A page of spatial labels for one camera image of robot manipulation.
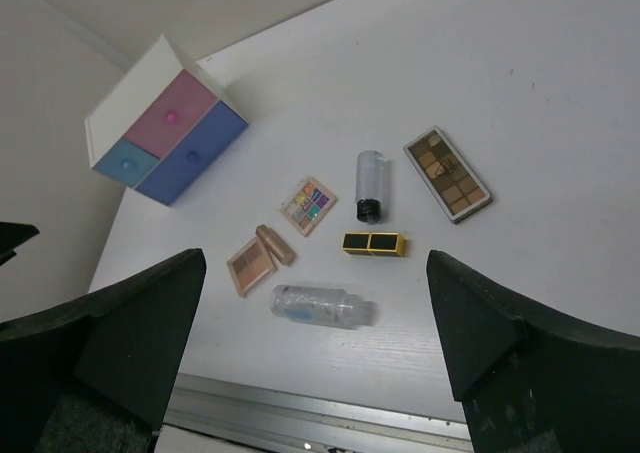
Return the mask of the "light blue small drawer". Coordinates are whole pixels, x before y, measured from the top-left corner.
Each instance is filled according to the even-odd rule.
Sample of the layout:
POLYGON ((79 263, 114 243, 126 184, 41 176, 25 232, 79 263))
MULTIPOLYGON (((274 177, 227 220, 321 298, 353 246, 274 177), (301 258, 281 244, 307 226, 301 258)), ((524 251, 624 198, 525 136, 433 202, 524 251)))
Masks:
POLYGON ((119 139, 93 167, 100 174, 135 188, 159 159, 125 138, 119 139))

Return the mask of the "black gold lipstick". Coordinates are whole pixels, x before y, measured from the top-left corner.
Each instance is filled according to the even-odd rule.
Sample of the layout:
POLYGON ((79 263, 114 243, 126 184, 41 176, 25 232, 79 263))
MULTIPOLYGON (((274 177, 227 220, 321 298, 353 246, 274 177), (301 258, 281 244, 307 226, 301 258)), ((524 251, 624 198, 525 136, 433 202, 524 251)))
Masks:
POLYGON ((352 256, 404 257, 407 240, 394 232, 346 232, 342 251, 352 256))

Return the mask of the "gold lipstick tube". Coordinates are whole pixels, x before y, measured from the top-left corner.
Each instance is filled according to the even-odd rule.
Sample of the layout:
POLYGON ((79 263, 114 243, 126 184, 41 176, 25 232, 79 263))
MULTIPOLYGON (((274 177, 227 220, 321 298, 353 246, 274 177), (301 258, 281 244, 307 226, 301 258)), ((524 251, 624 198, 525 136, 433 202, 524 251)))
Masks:
POLYGON ((256 227, 256 236, 280 264, 290 266, 295 261, 293 249, 273 229, 259 225, 256 227))

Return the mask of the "clear plastic bottle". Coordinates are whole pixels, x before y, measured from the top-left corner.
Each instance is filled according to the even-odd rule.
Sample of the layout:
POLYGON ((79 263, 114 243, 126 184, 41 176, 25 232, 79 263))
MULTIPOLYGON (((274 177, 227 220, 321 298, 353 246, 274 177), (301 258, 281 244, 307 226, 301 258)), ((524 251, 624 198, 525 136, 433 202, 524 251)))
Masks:
POLYGON ((343 289, 278 285, 270 298, 274 316, 293 322, 339 329, 373 326, 378 308, 343 289))

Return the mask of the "pink drawer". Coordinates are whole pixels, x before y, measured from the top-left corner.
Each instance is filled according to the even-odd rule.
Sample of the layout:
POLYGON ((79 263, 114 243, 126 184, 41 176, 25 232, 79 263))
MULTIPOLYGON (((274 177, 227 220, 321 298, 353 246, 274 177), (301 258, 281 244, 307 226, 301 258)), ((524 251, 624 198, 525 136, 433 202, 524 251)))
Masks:
POLYGON ((181 71, 124 137, 151 155, 163 159, 191 131, 218 100, 188 71, 181 71))

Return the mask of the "dark blue drawer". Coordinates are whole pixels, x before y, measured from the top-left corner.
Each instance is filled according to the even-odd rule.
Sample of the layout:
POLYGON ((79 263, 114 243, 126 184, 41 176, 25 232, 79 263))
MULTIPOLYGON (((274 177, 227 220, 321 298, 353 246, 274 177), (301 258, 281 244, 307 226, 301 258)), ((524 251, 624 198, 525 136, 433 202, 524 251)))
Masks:
POLYGON ((248 126, 230 106, 218 101, 136 190, 170 206, 248 126))

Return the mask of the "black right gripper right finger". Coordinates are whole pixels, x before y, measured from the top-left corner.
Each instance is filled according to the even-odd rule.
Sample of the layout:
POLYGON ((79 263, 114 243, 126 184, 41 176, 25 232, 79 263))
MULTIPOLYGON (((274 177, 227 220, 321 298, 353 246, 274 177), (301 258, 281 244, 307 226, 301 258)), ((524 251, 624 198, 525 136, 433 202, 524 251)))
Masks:
POLYGON ((639 339, 510 290, 445 252, 426 264, 476 452, 636 452, 639 339))

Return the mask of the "colourful glitter eyeshadow palette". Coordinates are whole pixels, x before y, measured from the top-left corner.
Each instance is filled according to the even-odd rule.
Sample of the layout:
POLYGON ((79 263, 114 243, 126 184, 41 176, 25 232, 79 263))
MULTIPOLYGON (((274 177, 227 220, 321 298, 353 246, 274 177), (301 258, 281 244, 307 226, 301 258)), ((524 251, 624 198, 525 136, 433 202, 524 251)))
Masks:
POLYGON ((305 176, 282 203, 279 211, 304 237, 308 237, 338 198, 312 176, 305 176))

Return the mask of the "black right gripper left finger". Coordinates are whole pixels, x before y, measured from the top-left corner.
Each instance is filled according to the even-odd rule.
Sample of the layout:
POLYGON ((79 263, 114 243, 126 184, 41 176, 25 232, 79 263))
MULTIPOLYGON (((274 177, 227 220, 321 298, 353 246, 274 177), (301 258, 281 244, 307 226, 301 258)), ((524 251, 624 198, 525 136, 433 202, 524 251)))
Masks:
POLYGON ((2 451, 153 451, 206 269, 187 249, 2 323, 2 451))

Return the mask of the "frosted bottle black cap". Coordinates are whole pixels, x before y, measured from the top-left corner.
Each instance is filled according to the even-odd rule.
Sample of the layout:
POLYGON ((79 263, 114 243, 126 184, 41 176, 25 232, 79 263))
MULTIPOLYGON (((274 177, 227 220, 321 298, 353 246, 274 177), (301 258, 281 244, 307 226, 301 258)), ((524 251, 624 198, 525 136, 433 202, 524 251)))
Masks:
POLYGON ((374 224, 382 219, 383 173, 385 160, 374 150, 358 154, 356 165, 356 217, 360 222, 374 224))

